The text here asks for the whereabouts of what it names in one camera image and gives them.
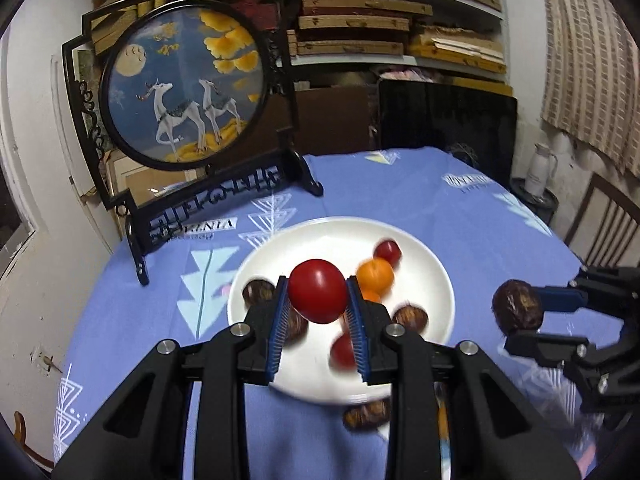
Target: deer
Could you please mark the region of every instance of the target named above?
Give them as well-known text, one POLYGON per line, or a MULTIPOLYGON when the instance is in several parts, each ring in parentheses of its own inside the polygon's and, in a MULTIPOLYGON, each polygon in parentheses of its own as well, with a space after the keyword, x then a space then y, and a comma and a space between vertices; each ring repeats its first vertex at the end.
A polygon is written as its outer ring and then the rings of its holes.
POLYGON ((168 144, 174 150, 175 160, 180 161, 178 152, 175 149, 174 140, 174 128, 182 124, 185 120, 190 119, 198 128, 198 152, 203 152, 207 149, 207 143, 205 138, 205 124, 200 117, 200 106, 196 101, 188 100, 182 102, 180 105, 172 110, 167 110, 166 106, 162 103, 162 96, 174 87, 172 83, 159 83, 158 79, 153 85, 145 82, 147 88, 146 94, 143 96, 136 95, 141 101, 149 99, 154 92, 154 113, 156 114, 156 120, 158 121, 158 130, 156 132, 156 142, 158 144, 168 144), (166 134, 168 140, 164 140, 162 136, 166 134))
POLYGON ((202 98, 202 108, 204 114, 211 122, 213 127, 213 133, 216 136, 216 142, 220 144, 222 142, 222 135, 220 135, 220 128, 216 122, 216 117, 219 117, 225 112, 230 112, 236 117, 236 132, 240 134, 242 130, 240 123, 240 115, 238 115, 238 108, 236 107, 236 100, 223 94, 218 87, 206 79, 198 79, 202 87, 204 88, 204 97, 202 98), (215 101, 211 100, 211 89, 215 92, 215 101))

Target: metal screw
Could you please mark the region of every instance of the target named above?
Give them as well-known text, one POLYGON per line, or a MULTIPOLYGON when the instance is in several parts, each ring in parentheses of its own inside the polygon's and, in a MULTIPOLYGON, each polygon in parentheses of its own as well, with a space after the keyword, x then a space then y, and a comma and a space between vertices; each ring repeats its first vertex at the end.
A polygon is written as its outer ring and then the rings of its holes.
POLYGON ((231 326, 231 333, 235 336, 242 337, 251 331, 251 327, 247 323, 236 323, 231 326))
POLYGON ((478 345, 473 341, 463 341, 460 343, 460 351, 466 355, 476 355, 478 353, 478 345))
POLYGON ((404 335, 406 330, 404 329, 404 326, 399 323, 391 323, 385 326, 385 332, 391 337, 400 337, 401 335, 404 335))
POLYGON ((171 339, 164 339, 158 343, 158 346, 156 346, 156 350, 158 350, 158 353, 164 355, 170 354, 175 350, 175 341, 171 339))
POLYGON ((606 393, 607 389, 609 387, 609 381, 607 381, 606 377, 601 377, 600 378, 600 382, 598 383, 598 391, 601 394, 606 393))

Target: black carved frame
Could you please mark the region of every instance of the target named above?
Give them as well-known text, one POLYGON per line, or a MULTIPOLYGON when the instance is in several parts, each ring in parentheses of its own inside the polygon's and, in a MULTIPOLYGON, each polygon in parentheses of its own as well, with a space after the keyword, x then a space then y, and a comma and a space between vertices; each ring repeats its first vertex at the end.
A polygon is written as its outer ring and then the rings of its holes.
MULTIPOLYGON (((102 132, 97 125, 94 96, 88 89, 87 82, 76 80, 72 53, 75 48, 91 41, 93 20, 144 1, 148 0, 121 0, 85 14, 82 17, 82 34, 67 41, 62 46, 62 53, 66 92, 87 167, 105 208, 115 208, 119 216, 126 218, 125 234, 135 262, 136 274, 140 283, 147 285, 149 276, 144 256, 183 232, 185 222, 207 203, 215 204, 229 195, 246 190, 276 190, 293 182, 300 183, 303 189, 314 196, 321 196, 323 190, 322 185, 314 180, 305 160, 293 149, 292 136, 298 129, 299 119, 293 81, 289 76, 291 64, 286 37, 286 29, 293 16, 291 13, 282 12, 282 0, 258 0, 260 3, 276 4, 280 19, 275 30, 260 33, 268 49, 268 65, 263 66, 267 75, 266 91, 283 95, 289 104, 290 126, 278 131, 279 147, 224 170, 208 164, 211 160, 208 158, 203 163, 206 164, 206 176, 156 197, 142 206, 136 205, 129 189, 115 196, 109 193, 100 174, 100 162, 104 159, 102 146, 108 132, 102 132), (90 118, 89 131, 83 115, 90 118)), ((236 15, 232 9, 229 13, 236 15)), ((250 131, 244 132, 230 149, 224 150, 224 154, 233 152, 234 147, 247 142, 250 136, 250 131)))

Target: white wall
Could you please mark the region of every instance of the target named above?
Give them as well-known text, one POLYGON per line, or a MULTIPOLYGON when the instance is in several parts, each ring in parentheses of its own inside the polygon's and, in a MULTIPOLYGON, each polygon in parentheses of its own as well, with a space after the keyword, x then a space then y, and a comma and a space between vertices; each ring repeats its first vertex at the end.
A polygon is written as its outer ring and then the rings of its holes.
POLYGON ((572 141, 540 119, 546 79, 546 10, 544 0, 506 0, 510 42, 510 84, 518 99, 518 129, 513 175, 526 176, 536 142, 551 146, 558 172, 549 184, 560 207, 552 228, 562 238, 571 226, 594 171, 640 203, 640 183, 621 176, 604 157, 572 141))
POLYGON ((36 210, 36 234, 0 282, 0 412, 12 427, 14 410, 21 411, 28 444, 47 457, 60 375, 41 375, 30 353, 41 343, 63 361, 109 257, 69 183, 51 98, 51 57, 79 34, 91 8, 91 0, 26 0, 7 32, 0 78, 2 134, 14 139, 21 184, 36 210))

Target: white triangle pattern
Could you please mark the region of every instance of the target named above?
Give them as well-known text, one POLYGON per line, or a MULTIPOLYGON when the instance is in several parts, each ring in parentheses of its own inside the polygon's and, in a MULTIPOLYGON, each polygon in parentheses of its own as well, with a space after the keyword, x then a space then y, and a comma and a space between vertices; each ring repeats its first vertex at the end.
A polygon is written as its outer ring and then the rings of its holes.
POLYGON ((74 413, 71 404, 82 392, 82 386, 69 380, 70 374, 71 365, 69 365, 66 377, 60 379, 60 386, 58 387, 58 402, 56 403, 53 429, 53 459, 55 462, 60 460, 60 457, 68 448, 66 440, 80 425, 79 414, 74 413))
POLYGON ((181 279, 193 299, 178 300, 177 306, 196 339, 215 322, 226 305, 228 293, 217 296, 214 294, 236 275, 237 269, 220 269, 238 249, 236 246, 211 251, 191 251, 198 270, 181 276, 181 279))
POLYGON ((502 200, 507 204, 507 209, 512 213, 524 218, 524 223, 534 228, 536 231, 545 234, 546 236, 553 236, 551 229, 540 219, 538 216, 527 206, 525 206, 520 200, 514 197, 511 193, 498 193, 494 194, 498 200, 502 200))
POLYGON ((271 196, 267 196, 265 198, 251 200, 251 202, 263 212, 270 213, 271 211, 282 209, 290 199, 291 193, 283 193, 280 195, 272 194, 271 196))
POLYGON ((250 213, 247 216, 259 231, 242 233, 238 236, 249 243, 254 249, 260 247, 269 240, 276 231, 282 229, 298 211, 295 207, 283 209, 290 199, 291 193, 282 193, 253 200, 252 203, 261 213, 250 213))
POLYGON ((258 231, 255 233, 242 233, 241 235, 238 235, 238 236, 241 237, 242 240, 244 240, 245 242, 249 242, 251 244, 251 247, 253 247, 254 249, 257 249, 263 243, 269 240, 269 238, 271 238, 271 233, 258 231))
POLYGON ((278 231, 295 215, 296 209, 283 209, 270 213, 252 213, 248 215, 249 220, 261 231, 278 231))
POLYGON ((369 152, 369 155, 365 157, 371 162, 378 162, 380 164, 388 164, 390 166, 400 158, 400 153, 393 150, 380 150, 378 152, 369 152))

